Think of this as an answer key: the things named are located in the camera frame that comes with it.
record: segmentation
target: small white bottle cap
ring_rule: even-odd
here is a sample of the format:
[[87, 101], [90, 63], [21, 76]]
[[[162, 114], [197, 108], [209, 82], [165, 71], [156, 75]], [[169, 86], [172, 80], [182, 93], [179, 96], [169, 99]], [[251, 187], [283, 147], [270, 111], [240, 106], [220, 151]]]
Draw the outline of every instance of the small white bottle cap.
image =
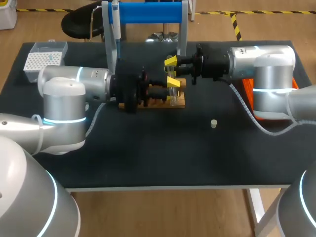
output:
[[217, 120], [212, 119], [212, 120], [211, 120], [211, 127], [212, 127], [212, 128], [216, 128], [216, 125], [217, 125]]

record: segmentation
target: test tube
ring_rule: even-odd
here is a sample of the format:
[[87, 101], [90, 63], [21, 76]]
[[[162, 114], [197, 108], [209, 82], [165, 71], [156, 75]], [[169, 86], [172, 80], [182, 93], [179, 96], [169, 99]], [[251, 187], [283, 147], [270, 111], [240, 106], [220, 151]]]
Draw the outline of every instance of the test tube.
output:
[[[170, 66], [170, 67], [167, 67], [167, 70], [168, 70], [168, 76], [171, 78], [175, 78], [174, 68]], [[177, 94], [178, 94], [178, 88], [169, 87], [170, 105], [175, 106], [178, 104]]]

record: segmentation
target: orange tray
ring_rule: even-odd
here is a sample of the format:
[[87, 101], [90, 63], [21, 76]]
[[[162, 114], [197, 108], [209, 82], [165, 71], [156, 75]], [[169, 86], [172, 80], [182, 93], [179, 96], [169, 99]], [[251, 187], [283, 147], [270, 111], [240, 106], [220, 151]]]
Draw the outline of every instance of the orange tray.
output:
[[[246, 94], [247, 94], [247, 98], [248, 98], [248, 101], [249, 101], [249, 104], [251, 106], [251, 109], [253, 110], [253, 79], [243, 79], [242, 80], [242, 84], [243, 84], [243, 87], [245, 88], [245, 91], [246, 91]], [[293, 88], [295, 89], [298, 89], [298, 85], [295, 81], [295, 78], [293, 78]]]

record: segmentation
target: white cable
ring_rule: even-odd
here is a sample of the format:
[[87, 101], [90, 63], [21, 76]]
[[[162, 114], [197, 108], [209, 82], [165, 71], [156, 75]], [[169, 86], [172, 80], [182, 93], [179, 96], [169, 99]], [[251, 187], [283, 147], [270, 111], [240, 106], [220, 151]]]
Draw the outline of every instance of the white cable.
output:
[[282, 135], [286, 132], [288, 132], [289, 130], [291, 130], [292, 128], [296, 127], [297, 125], [302, 125], [302, 124], [313, 124], [316, 125], [316, 121], [309, 121], [309, 120], [300, 120], [297, 121], [296, 123], [292, 123], [289, 127], [285, 128], [284, 130], [281, 130], [279, 132], [270, 132], [268, 130], [266, 130], [264, 127], [262, 127], [257, 120], [255, 119], [255, 117], [252, 115], [252, 113], [250, 112], [250, 110], [248, 109], [246, 103], [244, 102], [243, 98], [241, 97], [241, 95], [239, 94], [239, 92], [237, 91], [237, 89], [234, 87], [233, 84], [229, 85], [230, 88], [233, 90], [233, 92], [236, 94], [236, 96], [238, 97], [239, 101], [241, 102], [242, 106], [244, 107], [244, 109], [246, 110], [247, 114], [249, 115], [249, 117], [251, 118], [251, 120], [253, 121], [253, 123], [264, 133], [270, 135], [270, 136], [279, 136]]
[[100, 111], [101, 111], [101, 109], [103, 108], [104, 105], [105, 105], [105, 103], [101, 103], [101, 104], [99, 105], [97, 111], [96, 111], [95, 114], [94, 114], [94, 117], [93, 117], [93, 120], [92, 120], [92, 122], [91, 122], [91, 125], [90, 125], [89, 129], [88, 129], [88, 131], [85, 133], [85, 137], [89, 136], [90, 132], [93, 130], [93, 127], [94, 127], [94, 125], [95, 125], [95, 121], [97, 120], [98, 115], [99, 115], [99, 113], [100, 113]]
[[41, 147], [43, 145], [43, 140], [44, 140], [43, 121], [39, 115], [33, 115], [32, 119], [33, 120], [37, 119], [37, 121], [39, 122], [39, 142], [38, 142], [38, 146], [36, 147], [35, 152], [32, 154], [32, 155], [36, 155], [37, 153], [40, 152]]
[[293, 117], [292, 111], [290, 109], [290, 100], [288, 99], [289, 92], [285, 95], [286, 99], [286, 111], [287, 114], [290, 116], [290, 119], [292, 120], [293, 123], [297, 123], [296, 119]]

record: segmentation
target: chair base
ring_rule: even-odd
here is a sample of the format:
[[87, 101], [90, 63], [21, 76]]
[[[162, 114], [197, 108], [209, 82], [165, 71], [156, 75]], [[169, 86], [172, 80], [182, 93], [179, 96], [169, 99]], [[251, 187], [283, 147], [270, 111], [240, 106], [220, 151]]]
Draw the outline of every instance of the chair base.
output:
[[164, 37], [163, 32], [157, 32], [150, 35], [146, 42], [177, 42], [178, 34], [175, 32], [169, 32], [167, 36]]

